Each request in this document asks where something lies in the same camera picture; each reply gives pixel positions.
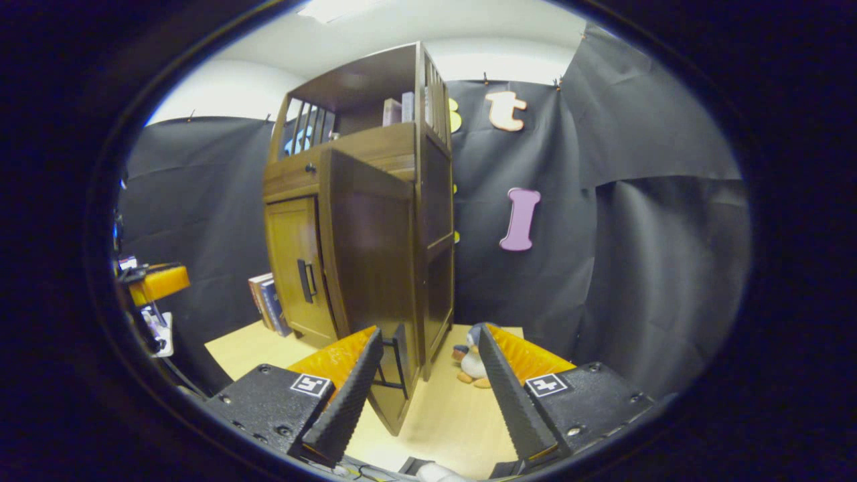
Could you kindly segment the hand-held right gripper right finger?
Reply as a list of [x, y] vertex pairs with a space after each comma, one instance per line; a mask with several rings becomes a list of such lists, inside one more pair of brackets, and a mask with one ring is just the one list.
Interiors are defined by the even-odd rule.
[[606, 364], [576, 366], [501, 327], [481, 327], [478, 349], [521, 463], [587, 453], [655, 408]]

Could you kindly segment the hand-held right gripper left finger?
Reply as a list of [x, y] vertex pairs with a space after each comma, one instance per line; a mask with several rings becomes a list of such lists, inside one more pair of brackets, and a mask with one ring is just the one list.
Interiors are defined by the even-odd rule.
[[288, 457], [340, 463], [384, 351], [367, 327], [287, 368], [259, 364], [204, 402], [224, 423]]

